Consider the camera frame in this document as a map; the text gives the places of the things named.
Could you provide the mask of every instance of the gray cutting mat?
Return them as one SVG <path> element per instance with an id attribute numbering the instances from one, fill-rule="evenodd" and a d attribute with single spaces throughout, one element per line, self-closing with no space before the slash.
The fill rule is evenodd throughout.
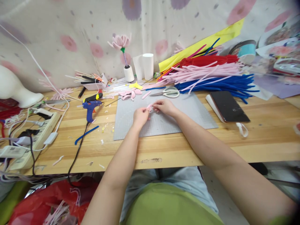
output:
<path id="1" fill-rule="evenodd" d="M 163 89 L 151 90 L 151 94 L 161 92 Z M 113 135 L 114 141 L 123 140 L 133 123 L 133 113 L 137 108 L 147 107 L 153 104 L 156 100 L 166 98 L 164 96 L 147 96 L 142 100 L 142 97 L 148 91 L 143 91 L 142 95 L 136 95 L 134 101 L 130 98 L 119 100 L 117 105 L 115 131 Z M 197 96 L 192 92 L 188 94 L 180 94 L 177 98 L 168 98 L 182 112 L 187 114 L 192 120 L 201 125 L 205 129 L 218 128 L 218 125 L 213 120 L 205 106 L 199 101 Z M 162 112 L 156 113 L 154 110 L 150 113 L 151 119 L 146 122 L 140 132 L 140 137 L 148 137 L 170 133 L 180 133 L 181 129 L 172 117 L 169 117 Z"/>

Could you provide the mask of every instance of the purple stem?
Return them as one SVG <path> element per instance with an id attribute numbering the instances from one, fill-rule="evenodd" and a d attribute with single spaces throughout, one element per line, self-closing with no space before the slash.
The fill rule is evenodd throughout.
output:
<path id="1" fill-rule="evenodd" d="M 125 52 L 123 52 L 123 57 L 124 57 L 125 64 L 126 64 L 126 67 L 127 67 L 127 66 L 128 66 L 128 64 L 127 64 L 127 60 L 126 60 L 126 56 L 125 56 Z"/>

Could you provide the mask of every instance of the green shirt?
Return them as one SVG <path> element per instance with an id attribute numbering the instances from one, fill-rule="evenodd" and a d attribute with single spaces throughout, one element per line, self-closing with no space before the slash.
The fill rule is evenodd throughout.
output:
<path id="1" fill-rule="evenodd" d="M 223 222 L 192 194 L 168 184 L 150 183 L 133 202 L 121 224 L 221 225 Z"/>

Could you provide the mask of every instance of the person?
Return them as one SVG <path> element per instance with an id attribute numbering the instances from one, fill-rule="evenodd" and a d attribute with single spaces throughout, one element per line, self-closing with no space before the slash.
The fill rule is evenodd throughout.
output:
<path id="1" fill-rule="evenodd" d="M 250 224 L 281 224 L 296 204 L 230 147 L 177 109 L 170 100 L 153 104 L 175 119 L 194 152 L 212 169 Z M 89 204 L 86 224 L 223 224 L 197 167 L 158 178 L 156 170 L 134 170 L 138 136 L 149 110 L 134 112 L 133 124 L 107 167 Z"/>

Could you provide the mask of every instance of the hand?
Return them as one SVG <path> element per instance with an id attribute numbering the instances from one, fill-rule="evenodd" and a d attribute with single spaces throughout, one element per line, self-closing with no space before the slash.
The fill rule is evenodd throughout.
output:
<path id="1" fill-rule="evenodd" d="M 167 114 L 169 116 L 175 116 L 177 112 L 179 112 L 179 109 L 177 109 L 173 103 L 169 99 L 160 99 L 157 100 L 153 104 L 153 109 L 155 112 L 162 111 L 164 114 Z"/>
<path id="2" fill-rule="evenodd" d="M 147 108 L 139 108 L 136 111 L 134 111 L 133 114 L 133 127 L 136 127 L 137 129 L 142 129 L 142 127 L 145 125 L 147 120 L 150 120 L 149 117 L 149 109 Z"/>

